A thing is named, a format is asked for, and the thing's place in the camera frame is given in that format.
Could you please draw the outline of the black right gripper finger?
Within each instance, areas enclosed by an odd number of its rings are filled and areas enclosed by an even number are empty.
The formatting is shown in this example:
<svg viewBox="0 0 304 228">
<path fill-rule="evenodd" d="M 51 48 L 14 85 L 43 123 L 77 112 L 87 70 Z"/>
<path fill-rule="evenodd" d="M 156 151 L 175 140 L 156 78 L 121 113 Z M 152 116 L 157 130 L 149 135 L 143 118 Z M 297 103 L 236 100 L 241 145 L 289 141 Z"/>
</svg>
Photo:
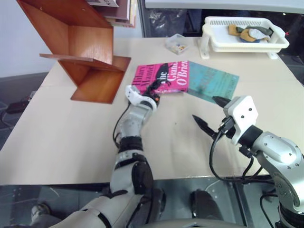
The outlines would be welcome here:
<svg viewBox="0 0 304 228">
<path fill-rule="evenodd" d="M 193 117 L 194 121 L 196 122 L 196 124 L 198 125 L 198 127 L 204 133 L 206 133 L 211 138 L 216 138 L 217 133 L 214 130 L 212 130 L 211 128 L 209 128 L 209 125 L 207 122 L 205 122 L 204 120 L 202 120 L 200 117 L 198 117 L 196 115 L 192 115 L 192 117 Z"/>
<path fill-rule="evenodd" d="M 221 96 L 213 96 L 212 99 L 220 107 L 225 107 L 230 102 L 230 99 Z"/>
</svg>

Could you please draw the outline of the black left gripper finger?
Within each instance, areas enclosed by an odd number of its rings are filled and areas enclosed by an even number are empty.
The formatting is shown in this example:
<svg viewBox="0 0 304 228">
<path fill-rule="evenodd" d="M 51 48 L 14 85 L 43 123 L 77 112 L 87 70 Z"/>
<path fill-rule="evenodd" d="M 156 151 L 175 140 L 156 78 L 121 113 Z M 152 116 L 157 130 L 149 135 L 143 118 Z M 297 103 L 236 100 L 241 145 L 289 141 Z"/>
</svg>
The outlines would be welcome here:
<svg viewBox="0 0 304 228">
<path fill-rule="evenodd" d="M 155 90 L 156 93 L 170 93 L 171 92 L 171 82 L 161 81 L 160 86 Z"/>
<path fill-rule="evenodd" d="M 159 81 L 155 80 L 147 87 L 146 93 L 151 94 L 157 88 L 159 88 Z"/>
</svg>

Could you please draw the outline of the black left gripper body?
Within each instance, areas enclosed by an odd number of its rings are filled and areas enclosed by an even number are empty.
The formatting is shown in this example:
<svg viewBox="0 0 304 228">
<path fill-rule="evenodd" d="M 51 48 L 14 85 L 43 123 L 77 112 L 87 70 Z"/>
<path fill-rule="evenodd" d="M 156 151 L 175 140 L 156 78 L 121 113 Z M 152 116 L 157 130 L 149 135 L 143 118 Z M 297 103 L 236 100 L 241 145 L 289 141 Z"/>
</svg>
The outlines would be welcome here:
<svg viewBox="0 0 304 228">
<path fill-rule="evenodd" d="M 150 97 L 155 103 L 156 106 L 160 103 L 160 96 L 155 92 L 145 92 L 144 96 Z"/>
</svg>

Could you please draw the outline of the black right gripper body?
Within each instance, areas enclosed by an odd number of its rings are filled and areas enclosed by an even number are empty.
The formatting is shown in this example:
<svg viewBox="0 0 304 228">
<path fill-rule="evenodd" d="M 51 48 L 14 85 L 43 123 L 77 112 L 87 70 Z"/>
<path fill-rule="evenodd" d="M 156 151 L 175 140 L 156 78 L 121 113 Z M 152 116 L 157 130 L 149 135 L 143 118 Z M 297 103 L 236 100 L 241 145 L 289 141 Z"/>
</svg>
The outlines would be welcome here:
<svg viewBox="0 0 304 228">
<path fill-rule="evenodd" d="M 213 140 L 215 140 L 217 137 L 219 137 L 220 139 L 224 135 L 227 138 L 232 139 L 235 132 L 236 132 L 235 121 L 231 115 L 226 114 L 226 117 L 222 120 L 222 123 L 218 128 L 218 132 L 216 132 L 215 135 L 213 136 Z"/>
</svg>

